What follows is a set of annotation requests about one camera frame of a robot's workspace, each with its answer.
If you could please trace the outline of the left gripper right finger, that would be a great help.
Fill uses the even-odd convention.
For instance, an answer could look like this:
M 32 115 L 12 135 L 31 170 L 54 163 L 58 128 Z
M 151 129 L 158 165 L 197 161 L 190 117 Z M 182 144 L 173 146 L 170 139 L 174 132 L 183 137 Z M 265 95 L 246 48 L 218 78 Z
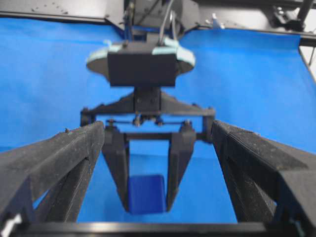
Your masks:
M 316 157 L 215 120 L 211 137 L 240 222 L 316 221 Z

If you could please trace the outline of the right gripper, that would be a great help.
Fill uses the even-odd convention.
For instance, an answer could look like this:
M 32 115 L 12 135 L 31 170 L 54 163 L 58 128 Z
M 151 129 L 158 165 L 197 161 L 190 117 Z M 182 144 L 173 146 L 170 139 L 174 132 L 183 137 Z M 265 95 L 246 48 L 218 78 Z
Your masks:
M 163 92 L 159 87 L 134 88 L 134 91 L 118 101 L 100 104 L 96 108 L 83 108 L 80 112 L 80 126 L 94 123 L 97 115 L 136 115 L 135 126 L 147 120 L 163 125 L 162 115 L 202 117 L 202 132 L 199 137 L 211 143 L 211 128 L 215 118 L 212 107 L 203 109 L 197 104 L 186 104 Z M 188 120 L 182 123 L 178 132 L 172 133 L 168 150 L 168 173 L 166 210 L 169 212 L 176 199 L 181 180 L 191 160 L 197 140 L 196 131 Z M 116 185 L 119 199 L 125 211 L 129 211 L 129 141 L 126 134 L 114 125 L 105 126 L 102 154 Z

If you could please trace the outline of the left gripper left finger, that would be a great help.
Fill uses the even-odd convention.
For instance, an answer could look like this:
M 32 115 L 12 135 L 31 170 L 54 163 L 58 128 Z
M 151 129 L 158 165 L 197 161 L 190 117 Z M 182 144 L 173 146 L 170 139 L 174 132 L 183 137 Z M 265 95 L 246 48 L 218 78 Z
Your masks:
M 103 143 L 97 121 L 1 153 L 0 221 L 76 221 Z

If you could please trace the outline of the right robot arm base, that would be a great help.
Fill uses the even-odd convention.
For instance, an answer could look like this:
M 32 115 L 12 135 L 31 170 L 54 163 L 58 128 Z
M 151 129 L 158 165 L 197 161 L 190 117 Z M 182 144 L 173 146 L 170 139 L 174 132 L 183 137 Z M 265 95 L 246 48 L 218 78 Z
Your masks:
M 157 39 L 160 29 L 179 39 L 202 26 L 199 4 L 194 0 L 108 0 L 104 18 L 126 40 Z

